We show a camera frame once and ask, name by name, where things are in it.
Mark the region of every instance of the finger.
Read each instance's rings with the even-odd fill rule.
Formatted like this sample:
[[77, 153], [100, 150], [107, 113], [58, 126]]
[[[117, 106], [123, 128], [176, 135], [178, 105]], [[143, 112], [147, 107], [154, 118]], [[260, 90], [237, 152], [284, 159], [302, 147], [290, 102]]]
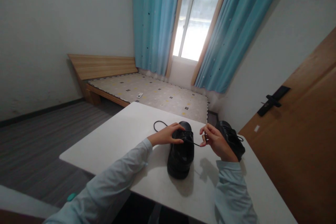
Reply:
[[186, 130], [185, 128], [183, 128], [182, 127], [182, 125], [181, 124], [177, 124], [177, 125], [175, 125], [174, 127], [173, 127], [173, 130], [175, 131], [175, 130]]
[[174, 127], [176, 125], [179, 125], [177, 122], [174, 122], [173, 124], [171, 124], [170, 126]]
[[200, 144], [200, 147], [204, 147], [207, 143], [207, 140], [205, 139], [205, 135], [202, 136], [203, 142]]
[[208, 135], [209, 138], [215, 137], [215, 135], [206, 126], [204, 127], [204, 131]]
[[221, 132], [218, 129], [216, 129], [213, 125], [207, 124], [206, 127], [212, 132], [212, 134], [221, 136]]
[[199, 130], [199, 134], [202, 135], [203, 132], [204, 132], [204, 127], [202, 127], [200, 130]]
[[171, 139], [172, 144], [183, 144], [184, 141], [182, 139]]

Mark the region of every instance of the black shoelace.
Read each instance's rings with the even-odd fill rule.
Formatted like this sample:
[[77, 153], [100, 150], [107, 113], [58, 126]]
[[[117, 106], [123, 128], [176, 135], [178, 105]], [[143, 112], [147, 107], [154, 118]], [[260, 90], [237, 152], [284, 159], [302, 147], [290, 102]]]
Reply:
[[[155, 124], [156, 123], [158, 123], [158, 122], [160, 122], [160, 123], [163, 123], [164, 125], [166, 125], [166, 126], [168, 126], [166, 123], [164, 123], [163, 121], [156, 121], [155, 123], [154, 123], [154, 125], [153, 125], [153, 127], [154, 127], [154, 130], [157, 132], [157, 130], [156, 130], [156, 128], [155, 128]], [[194, 135], [194, 133], [192, 132], [192, 131], [181, 131], [181, 132], [183, 132], [183, 135], [182, 135], [182, 137], [184, 138], [184, 137], [186, 137], [186, 136], [193, 136]], [[189, 143], [192, 143], [192, 144], [194, 144], [194, 145], [197, 145], [197, 146], [199, 146], [197, 143], [194, 143], [194, 142], [192, 142], [192, 141], [189, 141], [189, 140], [186, 140], [186, 139], [182, 139], [184, 142], [189, 142]]]

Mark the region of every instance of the door handle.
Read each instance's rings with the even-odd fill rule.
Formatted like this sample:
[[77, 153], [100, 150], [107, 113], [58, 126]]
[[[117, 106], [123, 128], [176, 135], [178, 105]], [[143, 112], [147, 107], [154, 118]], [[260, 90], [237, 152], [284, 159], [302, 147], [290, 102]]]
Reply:
[[281, 107], [281, 103], [278, 102], [277, 100], [275, 100], [275, 99], [273, 98], [273, 96], [271, 96], [271, 95], [266, 95], [266, 98], [268, 99], [270, 105], [273, 105], [273, 106], [275, 106], [275, 107]]
[[258, 115], [263, 116], [273, 106], [281, 107], [279, 100], [290, 90], [289, 87], [281, 86], [273, 95], [266, 95], [267, 102], [258, 110]]

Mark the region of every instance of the baseboard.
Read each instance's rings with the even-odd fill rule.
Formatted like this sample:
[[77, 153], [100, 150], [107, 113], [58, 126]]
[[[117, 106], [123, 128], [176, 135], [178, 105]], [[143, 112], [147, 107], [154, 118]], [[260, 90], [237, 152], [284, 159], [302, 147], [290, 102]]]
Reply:
[[56, 106], [52, 106], [52, 107], [45, 108], [45, 109], [42, 109], [42, 110], [38, 110], [38, 111], [35, 111], [35, 112], [31, 112], [31, 113], [28, 113], [28, 114], [20, 115], [18, 117], [14, 117], [14, 118], [11, 118], [11, 119], [8, 119], [8, 120], [0, 121], [0, 128], [11, 125], [11, 124], [15, 124], [15, 123], [18, 123], [18, 122], [21, 122], [21, 121], [24, 121], [24, 120], [27, 120], [27, 119], [30, 119], [30, 118], [33, 118], [33, 117], [36, 117], [36, 116], [40, 116], [42, 114], [49, 113], [51, 111], [61, 109], [61, 108], [64, 108], [64, 107], [67, 107], [67, 106], [70, 106], [70, 105], [73, 105], [73, 104], [76, 104], [76, 103], [79, 103], [79, 102], [82, 102], [82, 101], [85, 101], [85, 99], [80, 98], [80, 99], [77, 99], [77, 100], [73, 100], [73, 101], [69, 101], [69, 102], [66, 102], [66, 103], [58, 104]]

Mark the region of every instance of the black leather shoe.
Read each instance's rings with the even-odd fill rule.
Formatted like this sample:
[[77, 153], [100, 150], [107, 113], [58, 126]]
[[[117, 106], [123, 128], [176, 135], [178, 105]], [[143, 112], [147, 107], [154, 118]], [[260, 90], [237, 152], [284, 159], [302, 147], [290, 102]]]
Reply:
[[217, 122], [216, 129], [223, 135], [240, 162], [242, 155], [245, 153], [245, 148], [241, 143], [242, 141], [238, 138], [236, 131], [226, 121]]
[[182, 121], [180, 124], [185, 128], [185, 131], [174, 131], [173, 138], [182, 139], [184, 143], [170, 145], [167, 170], [170, 176], [176, 179], [185, 179], [194, 160], [194, 134], [189, 123]]

